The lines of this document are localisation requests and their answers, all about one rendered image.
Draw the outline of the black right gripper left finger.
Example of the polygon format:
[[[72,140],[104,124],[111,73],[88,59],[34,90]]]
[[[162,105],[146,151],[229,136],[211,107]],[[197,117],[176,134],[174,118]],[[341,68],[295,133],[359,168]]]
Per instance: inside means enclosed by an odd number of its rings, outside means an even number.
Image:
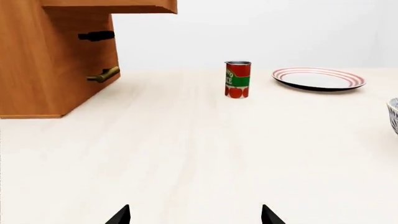
[[[114,214],[105,224],[130,224],[129,205],[123,206],[123,208]]]

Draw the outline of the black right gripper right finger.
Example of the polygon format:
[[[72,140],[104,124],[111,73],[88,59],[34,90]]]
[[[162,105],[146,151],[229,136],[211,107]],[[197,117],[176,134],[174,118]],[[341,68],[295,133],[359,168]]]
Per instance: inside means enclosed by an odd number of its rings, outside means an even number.
[[[262,205],[262,224],[286,224],[267,205]]]

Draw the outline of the blue patterned white bowl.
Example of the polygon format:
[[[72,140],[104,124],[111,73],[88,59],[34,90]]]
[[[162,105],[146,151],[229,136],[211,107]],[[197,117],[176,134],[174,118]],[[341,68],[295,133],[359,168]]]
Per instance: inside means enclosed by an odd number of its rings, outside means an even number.
[[[389,121],[394,132],[398,135],[398,98],[393,98],[387,102]]]

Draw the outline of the wooden cabinet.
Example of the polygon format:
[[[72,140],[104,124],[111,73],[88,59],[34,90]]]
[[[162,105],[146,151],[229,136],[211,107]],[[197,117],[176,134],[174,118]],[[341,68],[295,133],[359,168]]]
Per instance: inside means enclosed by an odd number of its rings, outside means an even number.
[[[86,78],[118,66],[115,40],[78,35],[112,29],[110,14],[0,0],[0,118],[62,117],[107,87]]]

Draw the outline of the open wooden drawer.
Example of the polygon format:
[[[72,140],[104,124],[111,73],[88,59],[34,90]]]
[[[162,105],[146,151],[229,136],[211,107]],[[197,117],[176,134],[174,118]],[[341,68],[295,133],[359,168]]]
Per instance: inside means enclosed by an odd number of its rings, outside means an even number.
[[[40,0],[44,9],[73,9],[107,14],[177,14],[177,0]]]

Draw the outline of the tomato sauce can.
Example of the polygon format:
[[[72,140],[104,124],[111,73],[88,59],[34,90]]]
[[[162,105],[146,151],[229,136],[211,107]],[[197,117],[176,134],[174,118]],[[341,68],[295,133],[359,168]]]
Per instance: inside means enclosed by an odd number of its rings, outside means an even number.
[[[224,95],[229,98],[247,98],[251,77],[251,62],[226,61]]]

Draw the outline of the red striped white plate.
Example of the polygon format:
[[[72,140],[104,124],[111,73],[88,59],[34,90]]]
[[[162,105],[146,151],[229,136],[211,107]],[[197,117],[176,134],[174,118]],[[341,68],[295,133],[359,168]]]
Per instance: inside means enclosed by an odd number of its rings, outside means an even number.
[[[308,91],[348,91],[366,84],[360,76],[327,68],[281,68],[275,70],[272,77],[290,87]]]

